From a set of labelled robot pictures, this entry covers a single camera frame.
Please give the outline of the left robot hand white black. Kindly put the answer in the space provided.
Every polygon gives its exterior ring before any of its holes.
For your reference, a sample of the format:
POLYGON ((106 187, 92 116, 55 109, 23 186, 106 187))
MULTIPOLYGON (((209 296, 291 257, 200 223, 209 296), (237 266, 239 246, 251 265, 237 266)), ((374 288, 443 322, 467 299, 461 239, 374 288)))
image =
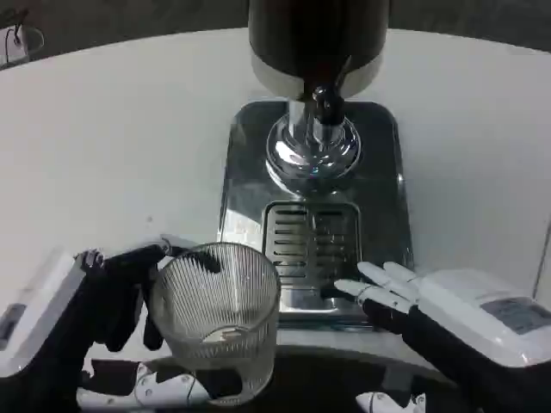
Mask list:
POLYGON ((54 251, 1 306, 4 412, 154 412, 189 408, 241 388, 231 370, 88 360, 124 348, 150 309, 158 263, 188 249, 161 237, 113 256, 54 251))

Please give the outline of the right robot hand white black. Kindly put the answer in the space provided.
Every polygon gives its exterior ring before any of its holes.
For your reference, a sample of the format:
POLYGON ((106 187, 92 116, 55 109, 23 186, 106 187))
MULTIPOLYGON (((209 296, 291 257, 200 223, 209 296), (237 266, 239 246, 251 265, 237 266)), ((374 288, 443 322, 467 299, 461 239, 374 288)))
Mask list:
POLYGON ((334 281, 372 324, 401 338, 483 412, 550 410, 550 309, 471 268, 419 275, 396 262, 334 281))

